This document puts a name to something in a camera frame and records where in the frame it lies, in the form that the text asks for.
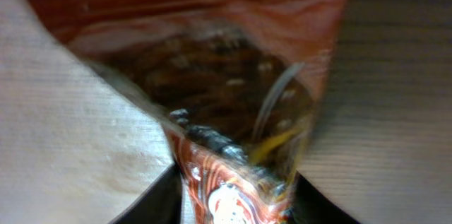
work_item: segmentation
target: open bag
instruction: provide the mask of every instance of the open bag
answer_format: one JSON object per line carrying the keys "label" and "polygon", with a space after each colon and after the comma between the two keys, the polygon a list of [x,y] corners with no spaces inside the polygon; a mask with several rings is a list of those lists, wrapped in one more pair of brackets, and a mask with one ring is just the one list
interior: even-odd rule
{"label": "open bag", "polygon": [[28,1],[165,130],[176,165],[147,192],[158,204],[144,196],[118,223],[178,223],[179,174],[197,224],[294,221],[345,0]]}

